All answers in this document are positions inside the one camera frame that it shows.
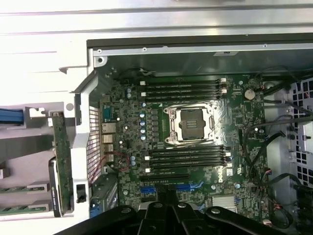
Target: cpu socket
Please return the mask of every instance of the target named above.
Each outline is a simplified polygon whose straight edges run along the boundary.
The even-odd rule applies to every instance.
[[[215,105],[205,102],[165,108],[163,111],[168,114],[170,122],[170,136],[165,142],[182,145],[213,141],[215,109]]]

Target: ram slot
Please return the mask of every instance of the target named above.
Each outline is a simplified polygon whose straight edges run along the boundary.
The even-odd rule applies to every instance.
[[[220,160],[223,156],[212,156],[208,158],[207,156],[200,156],[200,157],[188,157],[188,158],[175,158],[175,159],[150,159],[150,164],[158,164],[158,163],[182,163],[182,162],[194,162],[194,161],[212,161],[212,160]]]
[[[211,91],[219,90],[219,86],[206,85],[206,86],[175,86],[175,87],[147,87],[147,93],[160,93],[160,92],[184,92],[184,91]]]
[[[161,155],[161,156],[150,156],[151,161],[163,160],[163,159],[196,159],[196,158],[214,158],[214,157],[224,157],[223,152],[215,153],[186,153],[186,154],[173,154],[173,155]]]
[[[207,150],[212,151],[214,149],[225,149],[224,145],[214,145],[214,146],[204,146],[204,147],[185,147],[185,148],[170,148],[170,149],[153,149],[149,150],[150,154],[154,153],[168,153],[168,152],[190,152],[190,151],[200,151]]]
[[[209,96],[197,96],[197,97],[174,97],[174,98],[145,98],[147,103],[162,103],[162,102],[189,102],[189,101],[208,101],[208,100],[218,100],[221,98],[221,95],[209,95]]]
[[[150,167],[153,170],[157,169],[172,169],[181,167],[197,167],[197,166],[222,166],[225,165],[223,160],[213,160],[213,161],[196,161],[196,162],[180,162],[180,163],[166,163],[166,164],[152,164]]]
[[[183,82],[183,81],[177,81],[177,82],[173,82],[173,83],[169,83],[169,82],[153,82],[153,83],[149,83],[148,81],[146,81],[146,86],[148,87],[162,87],[162,86],[194,86],[194,85],[205,85],[205,84],[219,84],[220,81],[219,80],[206,80],[206,81],[194,81],[194,82]]]

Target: capacitor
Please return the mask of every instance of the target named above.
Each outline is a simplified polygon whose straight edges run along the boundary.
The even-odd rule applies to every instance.
[[[245,91],[245,98],[248,100],[253,100],[255,98],[255,92],[252,89],[248,89]]]
[[[240,189],[240,184],[238,184],[238,183],[234,183],[234,187],[235,187],[235,189]]]

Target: red cable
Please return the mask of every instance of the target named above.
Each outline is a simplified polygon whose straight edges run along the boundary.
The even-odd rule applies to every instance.
[[[100,162],[98,163],[97,167],[96,167],[96,170],[94,171],[93,175],[92,175],[92,178],[90,179],[90,183],[92,183],[92,181],[94,180],[95,176],[96,176],[96,173],[97,173],[97,170],[100,168],[101,166],[101,162],[109,155],[109,154],[116,154],[116,155],[119,155],[121,157],[124,157],[126,158],[126,161],[127,161],[127,166],[124,167],[123,169],[119,169],[120,172],[124,172],[126,171],[128,168],[129,168],[129,165],[130,165],[130,158],[123,154],[123,153],[120,153],[120,152],[116,152],[116,151],[113,151],[113,152],[108,152],[101,160]]]

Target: pcie slot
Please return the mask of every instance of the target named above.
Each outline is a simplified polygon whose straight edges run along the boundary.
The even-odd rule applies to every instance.
[[[190,184],[175,185],[175,188],[179,192],[192,190]],[[141,193],[155,193],[156,190],[154,186],[143,186],[143,187],[140,187],[140,192]]]
[[[185,147],[185,148],[170,148],[170,149],[153,149],[149,150],[150,154],[154,153],[167,153],[167,152],[190,152],[197,150],[208,150],[211,151],[213,149],[227,149],[224,145],[214,145],[214,146],[204,146],[204,147]]]
[[[163,175],[143,175],[140,176],[140,181],[157,181],[157,180],[173,180],[173,179],[189,179],[190,174],[178,173],[178,174],[163,174]]]

